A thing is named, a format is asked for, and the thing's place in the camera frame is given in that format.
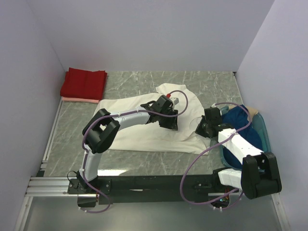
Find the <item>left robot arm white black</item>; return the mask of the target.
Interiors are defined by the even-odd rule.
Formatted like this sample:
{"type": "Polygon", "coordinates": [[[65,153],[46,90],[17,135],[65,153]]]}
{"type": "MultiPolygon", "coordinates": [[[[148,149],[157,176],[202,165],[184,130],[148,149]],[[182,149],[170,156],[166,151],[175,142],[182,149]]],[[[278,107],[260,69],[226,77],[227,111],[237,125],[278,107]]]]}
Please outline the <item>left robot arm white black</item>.
{"type": "Polygon", "coordinates": [[[103,152],[111,147],[119,131],[155,122],[160,127],[177,131],[178,110],[174,107],[178,103],[178,98],[171,98],[167,94],[125,112],[112,114],[106,109],[100,109],[82,131],[82,166],[75,172],[76,178],[70,180],[68,193],[86,194],[100,189],[98,165],[103,152]]]}

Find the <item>white t shirt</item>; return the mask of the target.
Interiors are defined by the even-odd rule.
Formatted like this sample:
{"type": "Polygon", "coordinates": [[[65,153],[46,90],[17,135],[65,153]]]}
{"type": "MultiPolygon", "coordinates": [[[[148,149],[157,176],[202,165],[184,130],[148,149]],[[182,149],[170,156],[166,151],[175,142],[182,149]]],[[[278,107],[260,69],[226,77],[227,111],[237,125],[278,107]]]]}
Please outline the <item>white t shirt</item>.
{"type": "Polygon", "coordinates": [[[162,128],[158,123],[136,125],[119,131],[110,146],[111,150],[145,152],[182,152],[199,154],[210,146],[211,140],[195,133],[204,108],[197,96],[185,85],[164,83],[156,87],[155,93],[123,98],[101,100],[96,110],[106,109],[112,114],[135,109],[143,103],[157,100],[161,95],[171,93],[178,98],[175,106],[181,115],[178,117],[178,130],[162,128]]]}

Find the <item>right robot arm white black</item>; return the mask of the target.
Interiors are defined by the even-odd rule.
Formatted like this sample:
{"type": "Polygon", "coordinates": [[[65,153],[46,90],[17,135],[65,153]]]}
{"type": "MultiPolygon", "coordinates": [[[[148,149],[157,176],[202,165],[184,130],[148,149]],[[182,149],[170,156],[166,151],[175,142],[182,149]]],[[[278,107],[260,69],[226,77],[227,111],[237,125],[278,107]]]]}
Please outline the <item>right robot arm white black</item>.
{"type": "Polygon", "coordinates": [[[224,123],[219,108],[204,110],[195,133],[205,138],[216,138],[218,144],[228,149],[240,162],[241,170],[229,167],[213,171],[221,185],[238,188],[249,199],[281,192],[282,182],[276,156],[256,148],[234,126],[224,123]]]}

